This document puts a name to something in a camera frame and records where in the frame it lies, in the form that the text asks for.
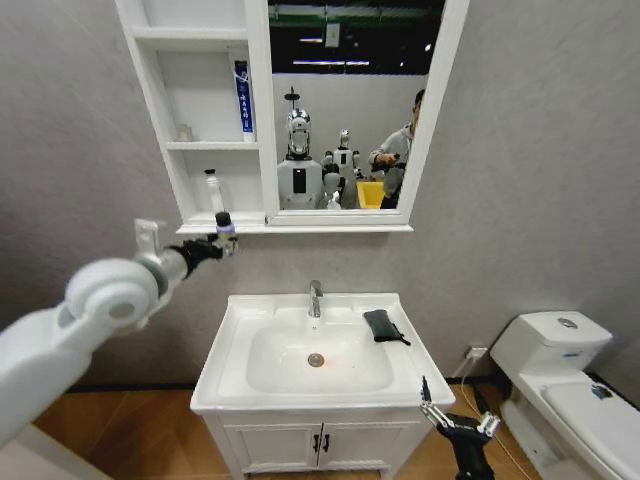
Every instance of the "white bottle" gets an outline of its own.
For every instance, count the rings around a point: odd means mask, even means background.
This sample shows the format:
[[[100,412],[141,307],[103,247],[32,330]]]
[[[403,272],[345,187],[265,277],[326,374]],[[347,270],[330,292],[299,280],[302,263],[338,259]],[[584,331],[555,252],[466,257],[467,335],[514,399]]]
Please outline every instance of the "white bottle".
[[[222,201],[222,188],[220,180],[216,177],[214,168],[205,170],[207,176],[207,189],[209,190],[209,198],[211,198],[211,208],[213,213],[224,211],[224,202]]]

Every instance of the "sink cabinet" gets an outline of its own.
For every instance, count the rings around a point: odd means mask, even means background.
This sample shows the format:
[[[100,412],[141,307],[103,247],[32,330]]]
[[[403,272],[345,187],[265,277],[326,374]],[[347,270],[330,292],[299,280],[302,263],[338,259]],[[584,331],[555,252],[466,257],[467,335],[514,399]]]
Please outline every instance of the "sink cabinet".
[[[453,392],[395,293],[232,295],[191,398],[234,480],[258,472],[379,470],[392,479],[433,428],[422,378],[446,411]],[[384,309],[410,345],[374,341]],[[311,355],[325,359],[313,365]]]
[[[248,473],[317,470],[380,470],[391,479],[431,427],[410,408],[204,418],[234,480]]]

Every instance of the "mirror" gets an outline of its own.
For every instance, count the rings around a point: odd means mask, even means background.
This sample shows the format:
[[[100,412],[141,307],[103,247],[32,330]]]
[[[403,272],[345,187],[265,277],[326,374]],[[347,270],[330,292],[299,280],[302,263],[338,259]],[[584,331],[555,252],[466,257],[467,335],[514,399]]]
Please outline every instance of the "mirror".
[[[396,209],[443,10],[269,0],[280,209]]]

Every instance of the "gray wall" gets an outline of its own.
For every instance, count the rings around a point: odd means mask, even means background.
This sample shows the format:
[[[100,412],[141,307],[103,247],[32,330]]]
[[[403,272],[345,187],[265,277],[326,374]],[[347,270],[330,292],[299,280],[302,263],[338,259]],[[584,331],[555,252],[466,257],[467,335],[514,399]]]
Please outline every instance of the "gray wall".
[[[292,85],[311,115],[313,159],[321,161],[327,150],[335,150],[340,130],[348,128],[349,146],[360,151],[360,166],[369,173],[369,153],[411,121],[416,93],[426,83],[423,75],[274,75],[278,161],[287,153],[285,120],[291,110],[291,102],[282,97]]]
[[[640,3],[471,4],[412,224],[397,235],[245,236],[84,383],[197,378],[229,293],[397,291],[445,374],[517,313],[611,329],[598,372],[640,401]],[[110,0],[6,2],[0,17],[5,324],[83,263],[178,214]]]

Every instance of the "sink basin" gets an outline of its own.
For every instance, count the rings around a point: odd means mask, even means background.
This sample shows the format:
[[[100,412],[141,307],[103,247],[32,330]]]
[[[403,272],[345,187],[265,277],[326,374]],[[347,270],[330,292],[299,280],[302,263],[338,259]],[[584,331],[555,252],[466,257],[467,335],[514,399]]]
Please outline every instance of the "sink basin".
[[[367,325],[306,327],[265,327],[256,333],[247,363],[251,387],[262,392],[339,393],[376,391],[391,384],[389,358],[376,348]],[[322,364],[313,365],[310,355],[320,355]]]
[[[454,402],[397,294],[327,294],[319,319],[308,303],[308,295],[230,296],[191,408],[417,407],[423,375],[434,403]],[[363,313],[375,309],[387,310],[410,346],[374,342]]]

